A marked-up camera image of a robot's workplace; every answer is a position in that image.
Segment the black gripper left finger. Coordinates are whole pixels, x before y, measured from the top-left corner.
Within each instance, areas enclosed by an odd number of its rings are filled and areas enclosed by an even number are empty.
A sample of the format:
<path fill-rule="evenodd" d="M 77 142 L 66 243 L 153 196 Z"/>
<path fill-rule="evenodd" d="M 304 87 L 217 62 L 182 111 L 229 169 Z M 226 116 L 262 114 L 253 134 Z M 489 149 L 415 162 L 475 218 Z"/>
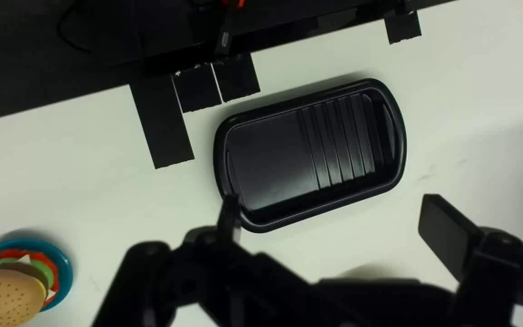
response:
<path fill-rule="evenodd" d="M 306 283 L 266 254 L 237 242 L 240 205 L 228 196 L 215 225 L 166 242 L 133 245 L 93 327 L 173 327 L 182 307 L 199 305 L 218 327 L 304 327 L 297 292 Z"/>

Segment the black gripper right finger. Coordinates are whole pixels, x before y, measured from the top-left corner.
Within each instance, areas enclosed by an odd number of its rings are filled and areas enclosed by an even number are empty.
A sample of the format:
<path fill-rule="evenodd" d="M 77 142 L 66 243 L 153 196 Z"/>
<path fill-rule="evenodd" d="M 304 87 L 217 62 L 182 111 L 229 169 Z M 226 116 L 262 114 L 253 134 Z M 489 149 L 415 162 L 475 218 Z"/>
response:
<path fill-rule="evenodd" d="M 476 225 L 442 194 L 424 196 L 418 233 L 458 280 L 449 322 L 513 327 L 514 307 L 523 307 L 523 242 Z"/>

